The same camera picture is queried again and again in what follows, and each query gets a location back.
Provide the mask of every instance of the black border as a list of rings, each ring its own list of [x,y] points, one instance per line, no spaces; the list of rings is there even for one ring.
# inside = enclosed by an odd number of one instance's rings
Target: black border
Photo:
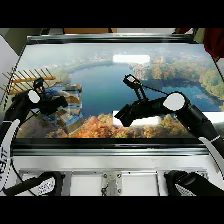
[[[26,45],[65,43],[188,43],[198,44],[192,35],[138,35],[125,34],[85,34],[85,35],[52,35],[27,37]],[[146,149],[146,148],[205,148],[196,138],[17,138],[14,149]]]

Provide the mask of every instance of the lake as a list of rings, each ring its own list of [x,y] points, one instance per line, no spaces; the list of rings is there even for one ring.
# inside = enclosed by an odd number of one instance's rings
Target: lake
[[[125,104],[131,104],[137,100],[134,90],[123,83],[124,76],[127,74],[134,74],[134,72],[125,64],[91,67],[70,74],[72,84],[82,84],[82,112],[85,118],[98,116],[102,113],[112,113],[114,110],[120,110]],[[183,92],[189,97],[191,103],[203,112],[221,111],[212,97],[205,94],[198,85],[187,87],[164,86],[162,91],[167,93]],[[146,89],[145,92],[150,100],[164,97],[164,94],[152,90]]]

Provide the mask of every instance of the television screen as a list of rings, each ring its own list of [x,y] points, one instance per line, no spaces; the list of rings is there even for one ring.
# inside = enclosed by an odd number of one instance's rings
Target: television screen
[[[114,116],[137,100],[123,82],[128,74],[145,86],[184,93],[224,136],[223,79],[203,45],[28,45],[17,66],[16,74],[23,78],[21,73],[25,78],[50,77],[44,83],[46,94],[65,96],[68,106],[51,115],[34,110],[37,114],[21,126],[18,138],[193,138],[173,114],[138,119],[123,127]],[[149,100],[165,96],[148,88],[144,91]]]

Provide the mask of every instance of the display screen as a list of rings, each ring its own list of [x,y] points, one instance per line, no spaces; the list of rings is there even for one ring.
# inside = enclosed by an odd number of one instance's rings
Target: display screen
[[[123,127],[114,115],[138,99],[135,91],[123,82],[128,74],[145,86],[166,93],[182,92],[205,112],[224,136],[224,83],[203,45],[70,43],[26,46],[16,73],[20,76],[20,71],[26,78],[27,73],[44,76],[41,69],[55,77],[46,80],[46,94],[65,96],[68,106],[58,108],[51,115],[33,116],[21,126],[18,138],[193,138],[173,114],[135,120],[130,127]],[[165,96],[143,89],[149,100]]]

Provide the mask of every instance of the white circular cap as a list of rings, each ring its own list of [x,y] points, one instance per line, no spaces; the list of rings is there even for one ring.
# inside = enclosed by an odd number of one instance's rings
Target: white circular cap
[[[163,102],[163,106],[172,111],[180,110],[185,103],[185,99],[183,95],[180,93],[172,93],[170,94],[166,100]]]
[[[40,101],[40,97],[34,90],[30,90],[28,93],[29,99],[33,103],[38,103]]]

